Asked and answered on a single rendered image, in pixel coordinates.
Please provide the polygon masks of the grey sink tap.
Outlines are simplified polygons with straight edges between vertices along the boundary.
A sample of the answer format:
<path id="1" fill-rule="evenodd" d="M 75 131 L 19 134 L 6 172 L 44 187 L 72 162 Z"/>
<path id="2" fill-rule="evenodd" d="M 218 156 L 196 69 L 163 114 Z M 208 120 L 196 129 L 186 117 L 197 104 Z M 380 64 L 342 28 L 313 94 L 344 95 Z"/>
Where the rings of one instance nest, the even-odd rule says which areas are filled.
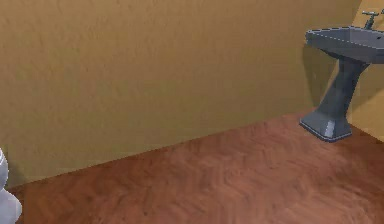
<path id="1" fill-rule="evenodd" d="M 363 15 L 367 15 L 369 19 L 365 22 L 364 28 L 367 30 L 371 30 L 375 21 L 375 18 L 381 14 L 384 14 L 384 9 L 378 13 L 374 11 L 363 11 Z"/>

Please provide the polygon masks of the grey pedestal sink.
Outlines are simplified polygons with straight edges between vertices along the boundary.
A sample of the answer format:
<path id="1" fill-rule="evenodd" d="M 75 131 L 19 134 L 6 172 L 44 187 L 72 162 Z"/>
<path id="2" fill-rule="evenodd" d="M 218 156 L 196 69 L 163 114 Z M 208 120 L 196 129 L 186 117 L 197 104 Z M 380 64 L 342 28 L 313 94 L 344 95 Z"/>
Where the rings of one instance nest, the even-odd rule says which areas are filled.
<path id="1" fill-rule="evenodd" d="M 308 30 L 306 43 L 339 62 L 338 73 L 319 106 L 300 125 L 326 142 L 352 134 L 346 119 L 359 76 L 370 64 L 384 64 L 384 32 L 355 26 Z"/>

